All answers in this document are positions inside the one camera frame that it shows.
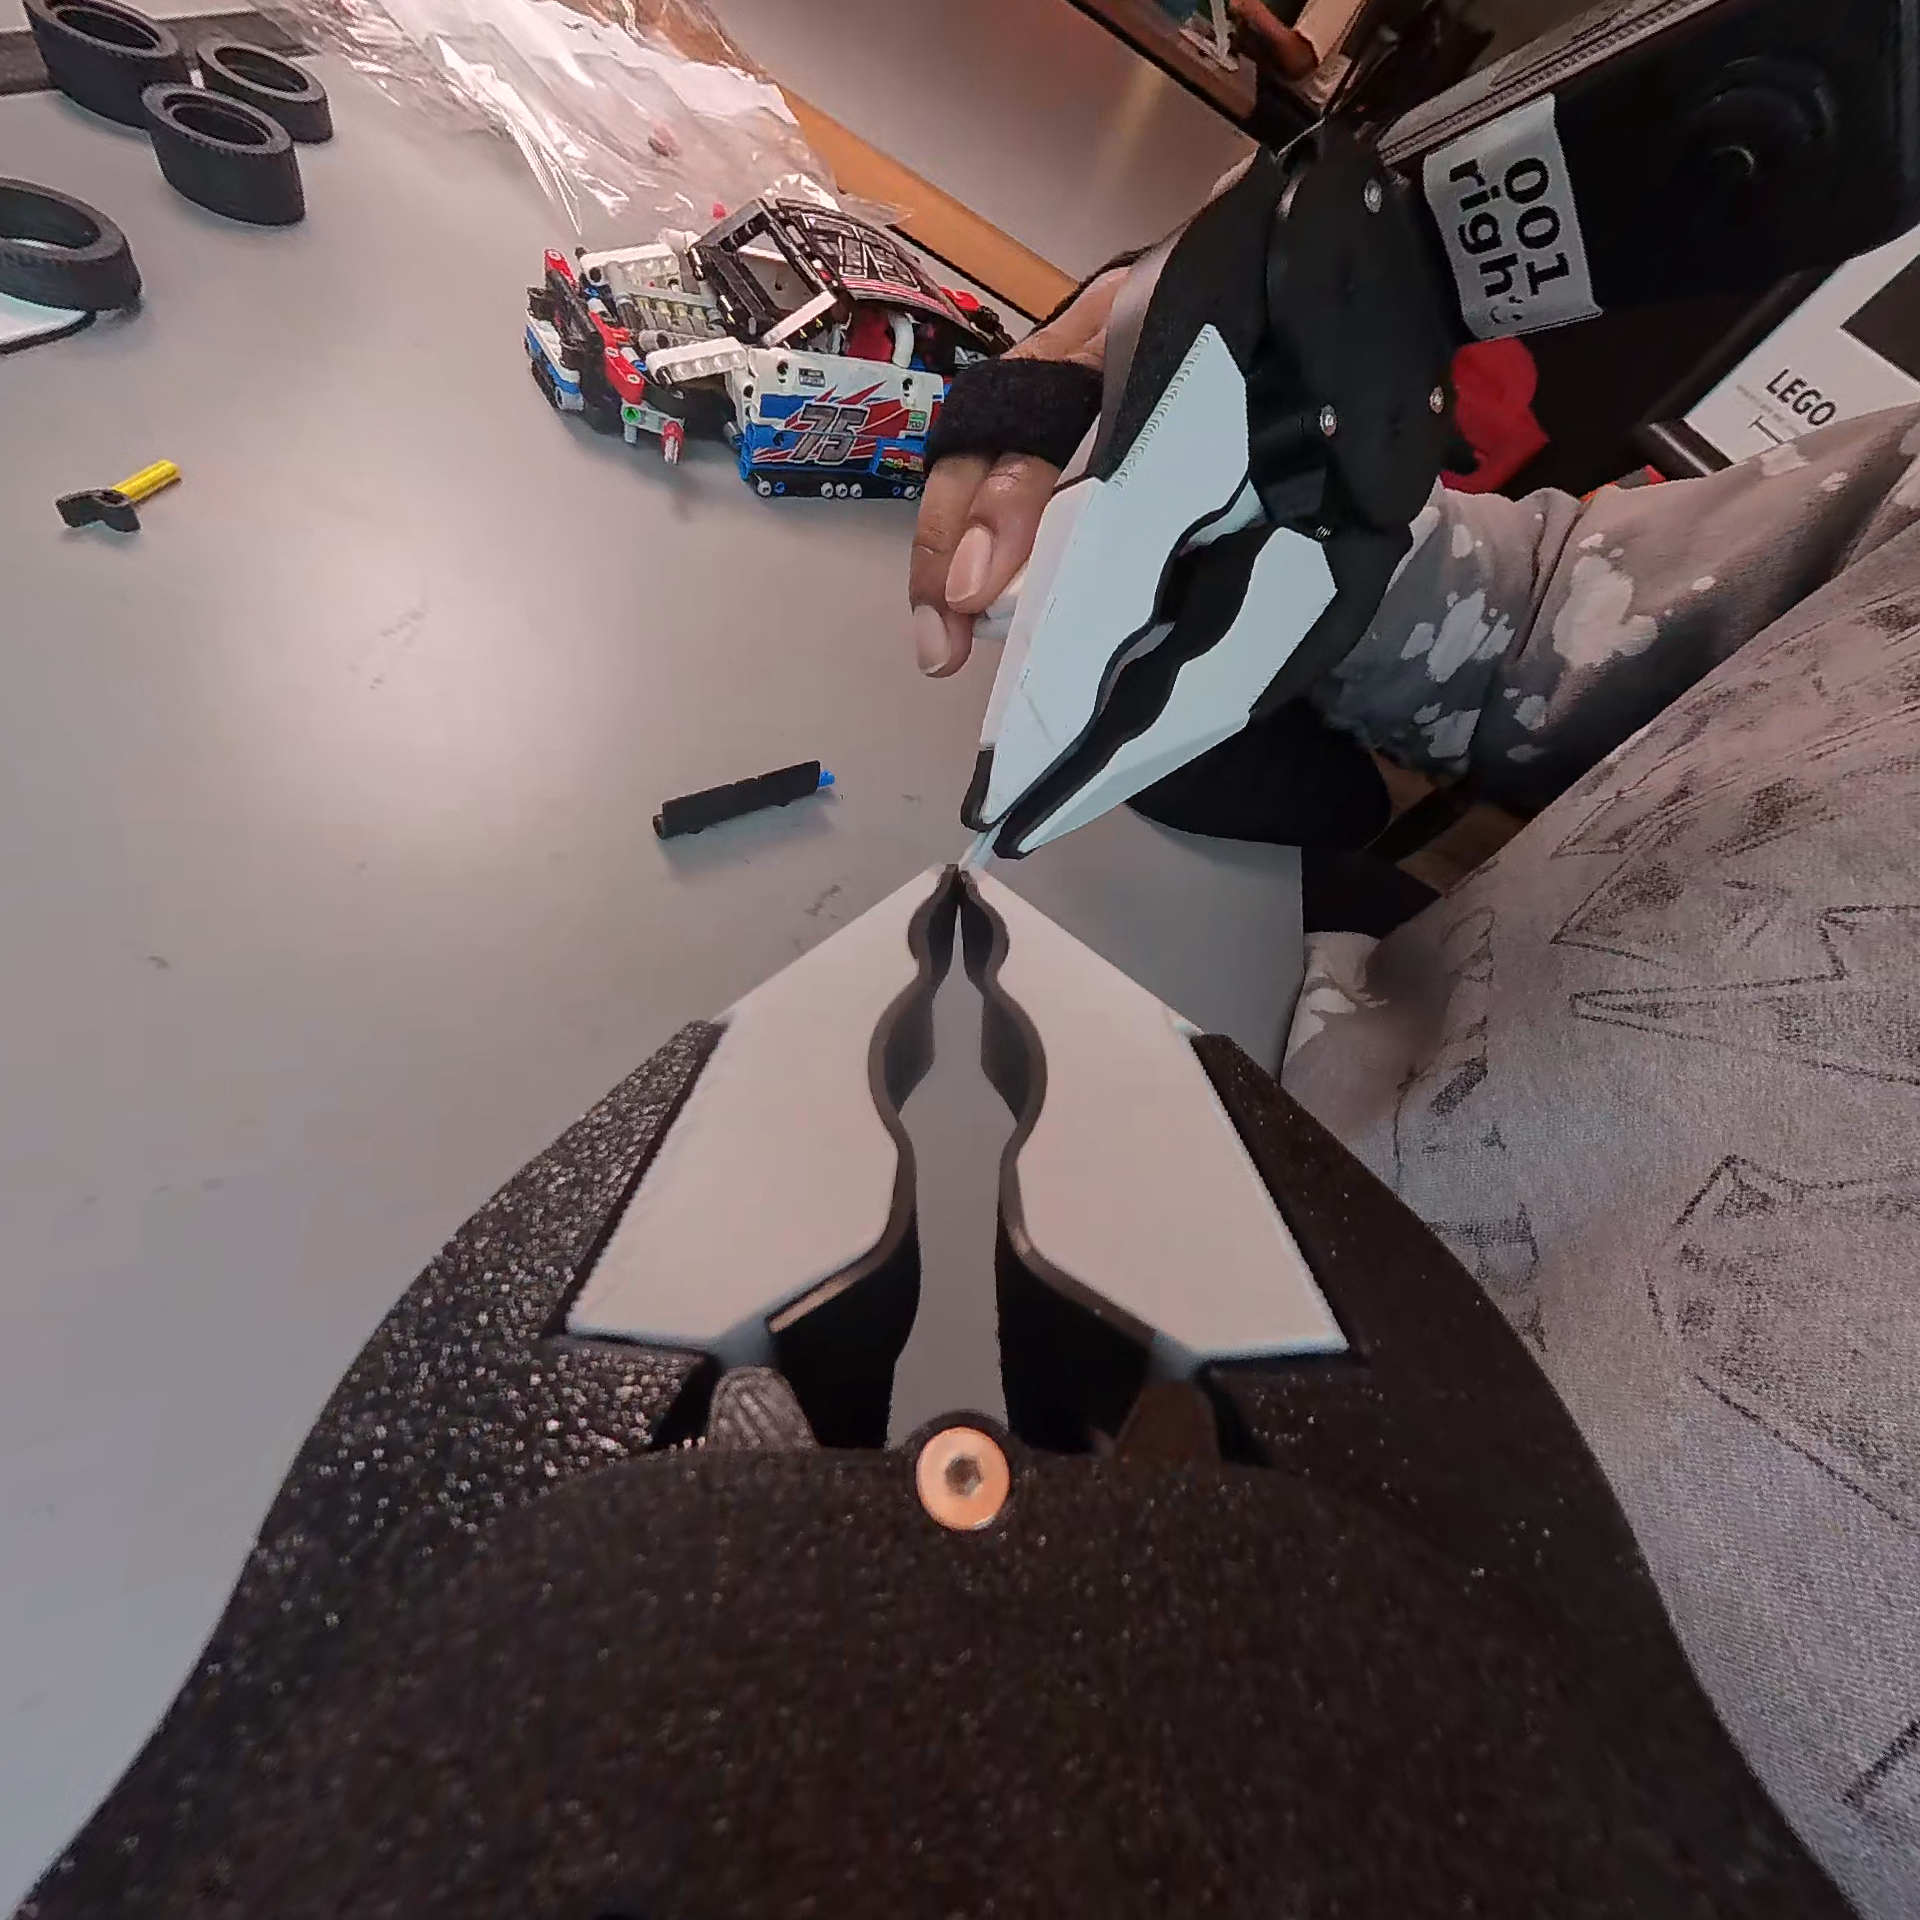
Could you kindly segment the clear plastic bag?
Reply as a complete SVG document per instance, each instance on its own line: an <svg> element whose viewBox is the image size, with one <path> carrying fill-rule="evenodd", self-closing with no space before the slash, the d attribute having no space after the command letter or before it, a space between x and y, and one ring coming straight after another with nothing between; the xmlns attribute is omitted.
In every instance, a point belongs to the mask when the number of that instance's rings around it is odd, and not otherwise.
<svg viewBox="0 0 1920 1920"><path fill-rule="evenodd" d="M277 1L393 104L515 144L582 240L707 230L764 194L840 207L780 85L698 1Z"/></svg>

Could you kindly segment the black rubber toy tyre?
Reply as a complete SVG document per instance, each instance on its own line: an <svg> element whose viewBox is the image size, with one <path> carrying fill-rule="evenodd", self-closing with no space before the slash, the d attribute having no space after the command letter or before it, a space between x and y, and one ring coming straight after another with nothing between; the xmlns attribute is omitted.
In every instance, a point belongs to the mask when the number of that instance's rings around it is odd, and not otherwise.
<svg viewBox="0 0 1920 1920"><path fill-rule="evenodd" d="M2 178L2 295L60 310L139 306L141 277L117 222L50 184Z"/></svg>
<svg viewBox="0 0 1920 1920"><path fill-rule="evenodd" d="M251 225L305 220L298 146L262 110L189 81L144 87L139 103L160 174L182 199Z"/></svg>
<svg viewBox="0 0 1920 1920"><path fill-rule="evenodd" d="M188 81L193 65L178 34L118 1L26 1L24 10L48 76L62 88Z"/></svg>
<svg viewBox="0 0 1920 1920"><path fill-rule="evenodd" d="M300 62L245 39L216 37L197 48L203 88L269 116L296 144L334 138L324 85Z"/></svg>

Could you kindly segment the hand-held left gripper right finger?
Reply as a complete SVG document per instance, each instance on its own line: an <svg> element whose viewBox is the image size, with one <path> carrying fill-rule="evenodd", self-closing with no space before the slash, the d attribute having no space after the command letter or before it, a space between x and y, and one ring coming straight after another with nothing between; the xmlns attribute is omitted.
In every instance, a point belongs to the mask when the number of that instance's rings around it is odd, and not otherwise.
<svg viewBox="0 0 1920 1920"><path fill-rule="evenodd" d="M1202 1060L1202 1031L982 870L961 874L1000 1160L1006 1422L1121 1437L1150 1384L1330 1359L1346 1334Z"/></svg>

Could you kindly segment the toy brick race car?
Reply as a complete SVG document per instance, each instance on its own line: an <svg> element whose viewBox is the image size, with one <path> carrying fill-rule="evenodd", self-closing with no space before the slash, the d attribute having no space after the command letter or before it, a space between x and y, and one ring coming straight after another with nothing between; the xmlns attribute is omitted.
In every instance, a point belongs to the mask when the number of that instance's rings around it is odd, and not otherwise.
<svg viewBox="0 0 1920 1920"><path fill-rule="evenodd" d="M840 500L917 498L954 375L1014 342L892 228L780 191L704 232L549 248L522 337L549 406L594 434L668 463L723 440L760 495Z"/></svg>

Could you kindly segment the black toy brick beam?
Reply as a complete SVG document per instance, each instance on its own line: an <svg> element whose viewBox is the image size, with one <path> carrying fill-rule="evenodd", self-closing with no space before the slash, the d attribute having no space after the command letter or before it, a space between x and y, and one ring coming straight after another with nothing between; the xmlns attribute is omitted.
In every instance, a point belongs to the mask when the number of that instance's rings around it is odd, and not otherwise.
<svg viewBox="0 0 1920 1920"><path fill-rule="evenodd" d="M664 799L654 816L656 839L677 840L755 814L789 807L834 789L832 769L805 758L724 784Z"/></svg>

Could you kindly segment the person's right forearm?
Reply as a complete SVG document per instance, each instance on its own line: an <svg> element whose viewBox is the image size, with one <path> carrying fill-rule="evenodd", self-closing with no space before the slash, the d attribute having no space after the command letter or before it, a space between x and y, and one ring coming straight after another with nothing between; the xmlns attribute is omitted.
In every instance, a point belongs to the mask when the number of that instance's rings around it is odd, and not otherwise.
<svg viewBox="0 0 1920 1920"><path fill-rule="evenodd" d="M1916 655L1916 404L1682 481L1433 490L1372 625L1312 687L1333 730L1540 808L1721 668L1821 694Z"/></svg>

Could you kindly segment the grey desk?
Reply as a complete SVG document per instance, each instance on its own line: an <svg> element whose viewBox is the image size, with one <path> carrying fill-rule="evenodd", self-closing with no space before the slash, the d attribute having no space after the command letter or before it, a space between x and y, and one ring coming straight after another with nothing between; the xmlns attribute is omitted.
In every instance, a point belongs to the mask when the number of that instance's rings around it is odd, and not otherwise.
<svg viewBox="0 0 1920 1920"><path fill-rule="evenodd" d="M513 150L321 65L306 217L4 97L130 319L4 356L4 1908L201 1649L298 1444L469 1214L684 1021L949 858L990 676L915 510L549 412ZM137 535L57 498L170 458ZM821 761L693 836L664 799Z"/></svg>

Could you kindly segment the red object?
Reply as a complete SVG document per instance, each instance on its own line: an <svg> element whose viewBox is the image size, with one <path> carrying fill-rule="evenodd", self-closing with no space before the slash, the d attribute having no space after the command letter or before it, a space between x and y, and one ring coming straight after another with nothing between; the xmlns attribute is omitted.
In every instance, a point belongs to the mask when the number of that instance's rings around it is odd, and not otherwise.
<svg viewBox="0 0 1920 1920"><path fill-rule="evenodd" d="M1504 488L1549 436L1533 414L1538 368L1522 337L1460 345L1451 364L1457 432L1443 484L1464 493Z"/></svg>

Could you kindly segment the black and yellow brick pin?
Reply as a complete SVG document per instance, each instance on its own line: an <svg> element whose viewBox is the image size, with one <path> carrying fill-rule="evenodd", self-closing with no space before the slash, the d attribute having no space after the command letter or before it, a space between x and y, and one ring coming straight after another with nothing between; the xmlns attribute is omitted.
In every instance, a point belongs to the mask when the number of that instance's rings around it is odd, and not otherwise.
<svg viewBox="0 0 1920 1920"><path fill-rule="evenodd" d="M106 527L122 536L137 535L141 508L164 488L176 487L182 470L176 462L160 458L133 470L113 487L82 488L56 500L56 510L69 530Z"/></svg>

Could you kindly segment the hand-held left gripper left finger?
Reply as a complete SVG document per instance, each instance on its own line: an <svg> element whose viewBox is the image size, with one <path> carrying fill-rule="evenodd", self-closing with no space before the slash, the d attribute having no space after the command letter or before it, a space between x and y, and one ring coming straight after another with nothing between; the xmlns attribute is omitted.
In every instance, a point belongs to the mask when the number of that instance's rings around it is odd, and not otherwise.
<svg viewBox="0 0 1920 1920"><path fill-rule="evenodd" d="M904 1106L932 1060L956 869L728 1007L566 1306L566 1332L780 1372L825 1449L881 1449L921 1303Z"/></svg>

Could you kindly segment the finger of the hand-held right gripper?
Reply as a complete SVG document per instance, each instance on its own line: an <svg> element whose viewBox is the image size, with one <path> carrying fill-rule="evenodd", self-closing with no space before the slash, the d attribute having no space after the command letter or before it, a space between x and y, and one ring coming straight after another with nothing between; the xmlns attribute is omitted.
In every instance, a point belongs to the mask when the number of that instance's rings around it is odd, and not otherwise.
<svg viewBox="0 0 1920 1920"><path fill-rule="evenodd" d="M1094 657L1046 601L1000 712L995 857L1091 825L1240 734L1337 597L1320 541L1259 525L1179 554L1171 580L1173 613L1115 657Z"/></svg>
<svg viewBox="0 0 1920 1920"><path fill-rule="evenodd" d="M1018 804L1041 796L1097 720L1114 660L1156 623L1179 549L1230 511L1249 470L1244 370L1219 327L1202 324L1114 473L1082 470L1044 508L982 720L990 764L966 825L1074 832L1232 735L1222 708L1195 729L1216 697L1174 694L1121 742L1115 766L1070 774L1066 799L1044 799L1037 823L1014 825Z"/></svg>

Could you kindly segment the white printed box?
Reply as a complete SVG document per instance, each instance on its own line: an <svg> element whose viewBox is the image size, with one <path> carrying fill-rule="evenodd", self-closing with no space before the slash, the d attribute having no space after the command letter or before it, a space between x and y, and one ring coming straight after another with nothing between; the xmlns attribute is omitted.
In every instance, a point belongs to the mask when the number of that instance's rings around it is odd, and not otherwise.
<svg viewBox="0 0 1920 1920"><path fill-rule="evenodd" d="M1918 400L1918 230L1837 264L1680 416L1701 470Z"/></svg>

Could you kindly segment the person's right hand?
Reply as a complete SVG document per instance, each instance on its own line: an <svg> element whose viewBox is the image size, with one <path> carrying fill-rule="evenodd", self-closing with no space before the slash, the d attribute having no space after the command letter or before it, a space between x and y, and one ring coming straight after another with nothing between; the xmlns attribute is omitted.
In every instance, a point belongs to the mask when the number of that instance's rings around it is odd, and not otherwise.
<svg viewBox="0 0 1920 1920"><path fill-rule="evenodd" d="M1091 432L1108 319L1133 255L1118 255L1006 354L965 370L929 439L907 565L918 668L945 679L1026 561L1061 473Z"/></svg>

